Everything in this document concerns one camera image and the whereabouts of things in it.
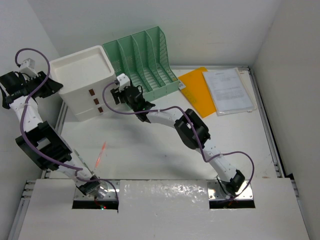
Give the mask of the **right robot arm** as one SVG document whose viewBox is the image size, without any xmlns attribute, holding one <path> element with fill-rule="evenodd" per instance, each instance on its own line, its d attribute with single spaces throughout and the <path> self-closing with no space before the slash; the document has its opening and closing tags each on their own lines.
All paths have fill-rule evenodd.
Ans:
<svg viewBox="0 0 320 240">
<path fill-rule="evenodd" d="M 224 185 L 224 191 L 235 197 L 245 181 L 245 176 L 220 153 L 211 139 L 209 128 L 192 109 L 182 110 L 178 106 L 156 109 L 156 105 L 144 99 L 139 87 L 126 86 L 111 89 L 115 103 L 127 104 L 131 114 L 141 122 L 160 124 L 176 130 L 183 144 L 199 152 L 209 163 Z"/>
</svg>

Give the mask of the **orange pen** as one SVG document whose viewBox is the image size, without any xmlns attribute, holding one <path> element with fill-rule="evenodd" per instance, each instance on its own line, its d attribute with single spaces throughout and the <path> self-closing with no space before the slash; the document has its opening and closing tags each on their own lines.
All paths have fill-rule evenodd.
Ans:
<svg viewBox="0 0 320 240">
<path fill-rule="evenodd" d="M 102 155 L 103 155 L 103 153 L 104 153 L 104 151 L 105 151 L 105 149 L 106 149 L 106 146 L 107 146 L 107 143 L 104 142 L 103 145 L 102 145 L 102 147 L 101 147 L 101 150 L 100 150 L 100 152 L 99 152 L 97 161 L 96 161 L 96 163 L 95 163 L 95 167 L 94 167 L 95 169 L 99 166 L 99 164 L 100 164 L 100 162 L 101 162 L 101 158 L 102 158 Z"/>
</svg>

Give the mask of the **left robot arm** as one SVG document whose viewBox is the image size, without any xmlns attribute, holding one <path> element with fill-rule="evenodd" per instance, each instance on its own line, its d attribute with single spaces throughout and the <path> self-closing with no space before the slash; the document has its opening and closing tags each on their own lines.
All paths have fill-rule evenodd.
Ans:
<svg viewBox="0 0 320 240">
<path fill-rule="evenodd" d="M 43 71 L 34 76 L 11 71 L 0 77 L 0 84 L 3 108 L 13 110 L 23 124 L 24 133 L 15 140 L 22 151 L 40 169 L 60 172 L 72 179 L 83 195 L 102 200 L 108 185 L 99 181 L 83 162 L 72 158 L 71 148 L 38 112 L 35 98 L 47 98 L 63 85 Z"/>
</svg>

